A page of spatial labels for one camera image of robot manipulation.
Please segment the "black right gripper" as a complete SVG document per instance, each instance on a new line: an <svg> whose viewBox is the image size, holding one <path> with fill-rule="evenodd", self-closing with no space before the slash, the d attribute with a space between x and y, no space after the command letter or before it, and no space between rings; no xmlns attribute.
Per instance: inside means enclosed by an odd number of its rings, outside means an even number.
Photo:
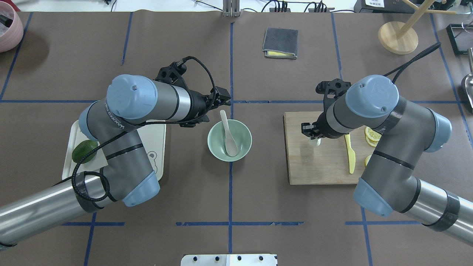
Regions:
<svg viewBox="0 0 473 266"><path fill-rule="evenodd" d="M319 138L337 139L345 135L340 129L330 126L327 115L330 113L329 107L336 103L337 99L343 96L351 87L350 82L341 79L332 81L321 81L316 86L316 93L324 96L324 111L320 114L317 121L313 123L301 123L301 133L311 140Z"/></svg>

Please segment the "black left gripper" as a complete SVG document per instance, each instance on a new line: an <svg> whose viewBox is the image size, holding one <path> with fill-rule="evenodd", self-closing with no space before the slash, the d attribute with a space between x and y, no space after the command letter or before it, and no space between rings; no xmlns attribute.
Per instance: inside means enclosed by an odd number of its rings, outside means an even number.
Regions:
<svg viewBox="0 0 473 266"><path fill-rule="evenodd" d="M182 77L186 70L183 63L172 63L162 67L155 78L155 111L160 123L195 127L198 123L209 121L208 111L232 105L230 93L222 87L214 86L208 95L190 90Z"/></svg>

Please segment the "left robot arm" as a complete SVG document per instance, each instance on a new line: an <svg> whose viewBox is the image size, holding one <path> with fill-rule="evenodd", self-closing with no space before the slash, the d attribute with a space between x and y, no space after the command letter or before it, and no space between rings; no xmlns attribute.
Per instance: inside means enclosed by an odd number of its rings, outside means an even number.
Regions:
<svg viewBox="0 0 473 266"><path fill-rule="evenodd" d="M231 105L230 93L212 82L203 95L188 89L182 75L185 62L173 62L155 79L123 74L114 78L104 99L79 117L81 132L97 141L107 165L79 172L29 197L1 207L1 250L107 205L122 201L127 207L156 196L160 185L137 130L153 124L194 127L207 122L207 112Z"/></svg>

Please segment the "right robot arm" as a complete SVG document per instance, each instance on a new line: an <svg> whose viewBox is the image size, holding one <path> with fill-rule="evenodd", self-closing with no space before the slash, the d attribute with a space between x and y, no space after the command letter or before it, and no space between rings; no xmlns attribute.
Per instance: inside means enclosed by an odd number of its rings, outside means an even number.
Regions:
<svg viewBox="0 0 473 266"><path fill-rule="evenodd" d="M355 188L353 199L379 216L405 214L429 229L472 245L472 202L412 175L423 153L448 142L451 122L399 93L383 75L356 83L322 81L324 111L313 123L302 123L311 139L337 139L367 126L381 135Z"/></svg>

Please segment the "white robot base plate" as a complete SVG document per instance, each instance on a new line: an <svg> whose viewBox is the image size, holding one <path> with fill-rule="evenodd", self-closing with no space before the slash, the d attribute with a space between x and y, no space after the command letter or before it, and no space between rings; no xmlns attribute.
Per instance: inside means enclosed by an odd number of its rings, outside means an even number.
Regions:
<svg viewBox="0 0 473 266"><path fill-rule="evenodd" d="M275 254L201 254L185 255L181 266L277 266Z"/></svg>

